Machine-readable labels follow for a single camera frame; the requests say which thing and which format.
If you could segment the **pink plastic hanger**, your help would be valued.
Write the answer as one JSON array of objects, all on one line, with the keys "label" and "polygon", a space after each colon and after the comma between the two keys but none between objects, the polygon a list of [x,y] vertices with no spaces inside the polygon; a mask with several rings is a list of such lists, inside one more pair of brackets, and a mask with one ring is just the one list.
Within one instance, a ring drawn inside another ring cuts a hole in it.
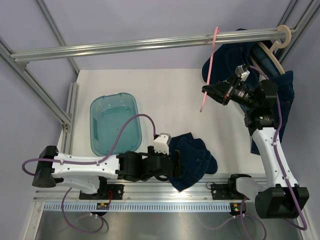
[{"label": "pink plastic hanger", "polygon": [[[214,60],[214,54],[215,54],[215,50],[216,50],[216,41],[217,41],[217,35],[220,32],[220,27],[217,26],[214,30],[214,34],[213,34],[213,38],[212,38],[212,48],[211,48],[211,54],[210,54],[210,59],[209,59],[209,65],[208,65],[208,74],[207,74],[207,80],[206,80],[206,87],[210,84],[210,79],[211,79],[211,72],[212,72],[212,66],[213,66],[213,60]],[[204,109],[205,106],[205,102],[207,99],[207,95],[208,92],[205,91],[203,94],[203,100],[202,100],[202,104],[200,107],[199,112],[201,113]]]}]

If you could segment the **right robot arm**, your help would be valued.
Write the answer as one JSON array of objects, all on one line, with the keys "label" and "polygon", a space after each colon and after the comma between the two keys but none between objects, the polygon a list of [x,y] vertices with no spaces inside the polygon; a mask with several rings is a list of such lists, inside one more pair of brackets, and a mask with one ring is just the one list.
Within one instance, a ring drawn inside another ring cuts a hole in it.
[{"label": "right robot arm", "polygon": [[299,217],[310,195],[293,176],[281,146],[281,125],[273,111],[278,100],[277,84],[264,79],[251,91],[235,74],[221,83],[204,85],[202,92],[224,106],[234,101],[248,108],[244,123],[262,160],[266,184],[257,183],[247,174],[232,174],[226,189],[228,195],[243,195],[253,201],[262,219]]}]

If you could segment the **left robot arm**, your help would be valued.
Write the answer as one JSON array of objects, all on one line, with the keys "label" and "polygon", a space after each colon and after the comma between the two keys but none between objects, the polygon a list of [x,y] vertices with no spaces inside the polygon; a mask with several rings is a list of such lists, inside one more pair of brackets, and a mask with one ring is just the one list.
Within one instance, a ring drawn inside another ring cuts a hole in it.
[{"label": "left robot arm", "polygon": [[106,182],[109,180],[145,182],[155,177],[166,181],[181,176],[183,171],[179,151],[163,154],[156,152],[153,146],[149,146],[146,153],[127,151],[102,160],[101,157],[85,158],[61,153],[56,146],[49,145],[37,160],[32,186],[65,186],[97,199],[108,194]]}]

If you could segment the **dark denim skirt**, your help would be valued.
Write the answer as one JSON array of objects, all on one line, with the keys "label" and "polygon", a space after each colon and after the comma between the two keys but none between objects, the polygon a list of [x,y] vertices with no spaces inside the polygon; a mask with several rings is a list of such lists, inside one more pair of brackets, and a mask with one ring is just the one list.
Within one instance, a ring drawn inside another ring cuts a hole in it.
[{"label": "dark denim skirt", "polygon": [[180,176],[169,178],[172,186],[182,192],[201,180],[205,174],[214,175],[218,171],[217,160],[207,149],[204,141],[185,133],[171,138],[170,153],[178,151],[182,164]]}]

